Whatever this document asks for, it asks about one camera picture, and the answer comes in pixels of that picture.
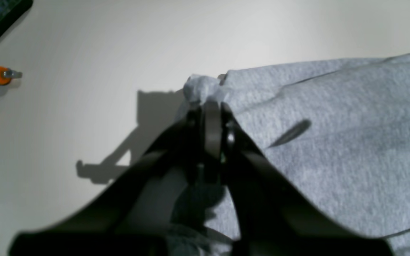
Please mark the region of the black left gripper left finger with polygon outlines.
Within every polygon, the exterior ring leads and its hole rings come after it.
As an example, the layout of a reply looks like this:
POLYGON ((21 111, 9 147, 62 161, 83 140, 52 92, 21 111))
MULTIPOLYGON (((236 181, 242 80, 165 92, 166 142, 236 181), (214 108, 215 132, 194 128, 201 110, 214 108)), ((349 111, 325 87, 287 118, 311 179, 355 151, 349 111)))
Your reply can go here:
POLYGON ((123 223, 152 178, 163 177, 175 166, 193 167, 195 150, 201 146, 202 115, 202 107, 190 107, 94 201, 50 229, 20 233, 9 255, 168 256, 164 225, 151 229, 137 220, 124 231, 123 223))

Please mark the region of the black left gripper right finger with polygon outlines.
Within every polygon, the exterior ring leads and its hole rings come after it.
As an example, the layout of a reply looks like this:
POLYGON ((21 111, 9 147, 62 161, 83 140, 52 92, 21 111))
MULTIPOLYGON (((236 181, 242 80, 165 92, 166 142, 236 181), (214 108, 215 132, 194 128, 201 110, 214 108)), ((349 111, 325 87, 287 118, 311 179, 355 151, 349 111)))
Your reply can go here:
POLYGON ((225 103, 205 104, 205 181, 226 185, 241 232, 233 256, 392 256, 326 217, 244 133, 225 103))

